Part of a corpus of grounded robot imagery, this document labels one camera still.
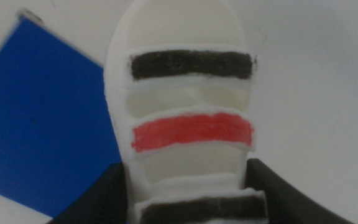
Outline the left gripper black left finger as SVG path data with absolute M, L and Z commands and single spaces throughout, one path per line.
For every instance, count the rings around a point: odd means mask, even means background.
M 86 192 L 48 224 L 125 224 L 127 208 L 124 166 L 112 164 Z

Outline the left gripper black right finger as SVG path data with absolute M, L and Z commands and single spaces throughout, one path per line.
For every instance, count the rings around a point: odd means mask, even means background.
M 290 185 L 259 159 L 249 159 L 246 187 L 263 190 L 270 223 L 351 224 Z

